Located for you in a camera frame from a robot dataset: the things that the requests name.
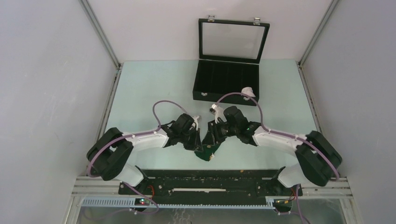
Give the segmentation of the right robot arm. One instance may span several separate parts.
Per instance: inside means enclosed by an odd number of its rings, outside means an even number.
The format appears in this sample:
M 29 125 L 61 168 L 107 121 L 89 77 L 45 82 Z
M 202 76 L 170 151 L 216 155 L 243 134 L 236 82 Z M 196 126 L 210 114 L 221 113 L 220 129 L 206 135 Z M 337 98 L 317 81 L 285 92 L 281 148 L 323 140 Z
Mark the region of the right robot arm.
M 221 143 L 235 136 L 244 144 L 269 147 L 297 158 L 297 164 L 280 168 L 273 177 L 271 187 L 277 195 L 284 195 L 291 187 L 301 183 L 310 182 L 324 187 L 332 177 L 339 176 L 337 169 L 343 159 L 318 131 L 296 135 L 263 128 L 259 122 L 248 121 L 236 106 L 222 109 L 213 104 L 210 112 L 215 119 L 208 122 L 202 149 L 195 153 L 204 161 L 210 161 Z

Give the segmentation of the green snowman sock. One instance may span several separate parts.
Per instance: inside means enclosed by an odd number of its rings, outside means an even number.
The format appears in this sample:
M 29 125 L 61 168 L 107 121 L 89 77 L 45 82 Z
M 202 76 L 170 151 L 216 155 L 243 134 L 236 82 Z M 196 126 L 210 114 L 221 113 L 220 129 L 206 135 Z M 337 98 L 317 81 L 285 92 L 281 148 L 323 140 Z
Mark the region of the green snowman sock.
M 219 136 L 219 140 L 220 140 L 220 144 L 216 145 L 216 146 L 203 146 L 203 152 L 194 152 L 194 154 L 204 160 L 204 161 L 210 161 L 213 157 L 215 152 L 219 149 L 220 145 L 226 140 L 226 136 Z

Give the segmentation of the black display case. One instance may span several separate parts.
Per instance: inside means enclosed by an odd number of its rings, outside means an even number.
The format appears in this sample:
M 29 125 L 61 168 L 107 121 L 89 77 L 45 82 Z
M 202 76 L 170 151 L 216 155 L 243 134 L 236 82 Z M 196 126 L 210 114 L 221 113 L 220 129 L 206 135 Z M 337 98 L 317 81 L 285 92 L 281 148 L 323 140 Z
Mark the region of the black display case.
M 192 89 L 194 100 L 216 102 L 225 94 L 236 92 L 222 101 L 237 105 L 254 102 L 241 96 L 244 87 L 252 87 L 260 98 L 260 61 L 270 24 L 260 18 L 252 21 L 216 19 L 214 15 L 198 20 L 199 60 Z

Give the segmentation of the white sock with black stripes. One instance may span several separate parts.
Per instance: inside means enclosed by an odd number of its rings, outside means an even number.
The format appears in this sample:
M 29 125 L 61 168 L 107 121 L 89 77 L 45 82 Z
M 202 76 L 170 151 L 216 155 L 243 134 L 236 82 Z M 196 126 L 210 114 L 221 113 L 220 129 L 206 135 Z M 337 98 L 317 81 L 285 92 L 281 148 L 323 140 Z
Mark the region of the white sock with black stripes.
M 254 94 L 254 91 L 253 91 L 253 88 L 252 87 L 244 87 L 242 90 L 241 90 L 241 93 L 243 94 L 243 96 L 245 96 L 245 97 L 252 97 L 252 98 L 254 98 L 254 97 L 256 97 L 256 95 Z

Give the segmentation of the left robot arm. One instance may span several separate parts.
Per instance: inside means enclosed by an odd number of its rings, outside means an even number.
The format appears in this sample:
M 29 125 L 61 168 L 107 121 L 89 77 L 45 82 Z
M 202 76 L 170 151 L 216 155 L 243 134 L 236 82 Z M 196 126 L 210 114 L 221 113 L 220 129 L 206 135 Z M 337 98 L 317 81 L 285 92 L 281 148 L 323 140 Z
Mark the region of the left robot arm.
M 157 131 L 136 134 L 123 133 L 113 127 L 91 147 L 86 157 L 90 163 L 90 174 L 104 181 L 119 180 L 129 184 L 136 194 L 143 194 L 148 182 L 143 171 L 134 165 L 130 156 L 151 148 L 166 148 L 178 143 L 184 149 L 202 152 L 200 116 L 181 114 L 177 120 L 160 125 Z

